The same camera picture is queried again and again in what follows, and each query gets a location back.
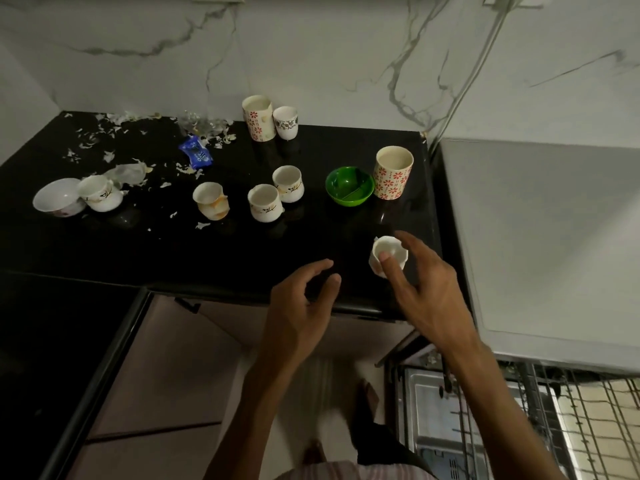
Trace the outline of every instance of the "mug with red flowers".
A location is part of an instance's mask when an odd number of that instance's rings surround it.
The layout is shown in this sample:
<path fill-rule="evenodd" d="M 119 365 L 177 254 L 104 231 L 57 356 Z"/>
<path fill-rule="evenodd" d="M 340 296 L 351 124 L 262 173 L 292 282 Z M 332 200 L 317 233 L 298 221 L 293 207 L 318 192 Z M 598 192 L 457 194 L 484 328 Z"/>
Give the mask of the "mug with red flowers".
<path fill-rule="evenodd" d="M 404 192 L 413 166 L 413 155 L 402 146 L 385 146 L 376 154 L 373 193 L 382 200 L 393 200 Z"/>
<path fill-rule="evenodd" d="M 242 101 L 244 122 L 254 141 L 269 141 L 276 136 L 273 124 L 273 106 L 267 96 L 249 96 Z"/>

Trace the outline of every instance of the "green bowl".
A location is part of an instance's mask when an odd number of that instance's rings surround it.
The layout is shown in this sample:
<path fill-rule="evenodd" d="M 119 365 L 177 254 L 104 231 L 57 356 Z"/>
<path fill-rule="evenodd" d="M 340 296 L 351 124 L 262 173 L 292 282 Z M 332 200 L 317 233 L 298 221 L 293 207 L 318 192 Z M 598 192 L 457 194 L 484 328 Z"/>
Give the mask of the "green bowl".
<path fill-rule="evenodd" d="M 341 166 L 326 177 L 324 188 L 337 204 L 356 207 L 373 193 L 373 177 L 356 166 Z"/>

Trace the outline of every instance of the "striped shirt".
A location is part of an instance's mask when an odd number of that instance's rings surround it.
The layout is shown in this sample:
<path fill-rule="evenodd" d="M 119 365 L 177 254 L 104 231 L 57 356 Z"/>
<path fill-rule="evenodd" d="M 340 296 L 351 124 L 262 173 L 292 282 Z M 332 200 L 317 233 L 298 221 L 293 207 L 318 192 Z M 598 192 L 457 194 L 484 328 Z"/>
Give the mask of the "striped shirt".
<path fill-rule="evenodd" d="M 350 461 L 330 461 L 295 468 L 276 480 L 437 480 L 412 465 L 356 465 Z"/>

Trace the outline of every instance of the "blue wrapper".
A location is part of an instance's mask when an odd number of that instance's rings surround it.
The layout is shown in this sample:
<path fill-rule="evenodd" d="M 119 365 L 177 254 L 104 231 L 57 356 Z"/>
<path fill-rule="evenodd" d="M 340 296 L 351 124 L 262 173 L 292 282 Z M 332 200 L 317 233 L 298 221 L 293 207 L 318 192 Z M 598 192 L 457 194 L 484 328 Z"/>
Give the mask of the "blue wrapper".
<path fill-rule="evenodd" d="M 209 166 L 213 163 L 208 149 L 203 148 L 197 136 L 190 136 L 187 141 L 178 146 L 189 157 L 189 165 L 194 170 Z"/>

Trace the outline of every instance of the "wire rack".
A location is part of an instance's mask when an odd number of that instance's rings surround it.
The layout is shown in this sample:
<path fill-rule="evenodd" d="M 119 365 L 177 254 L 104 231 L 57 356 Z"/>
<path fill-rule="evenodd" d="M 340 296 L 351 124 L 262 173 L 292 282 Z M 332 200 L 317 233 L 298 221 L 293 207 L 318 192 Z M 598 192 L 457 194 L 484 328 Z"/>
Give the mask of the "wire rack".
<path fill-rule="evenodd" d="M 571 480 L 640 480 L 640 379 L 515 363 L 505 368 L 516 401 Z M 464 466 L 493 478 L 475 421 L 458 394 Z"/>

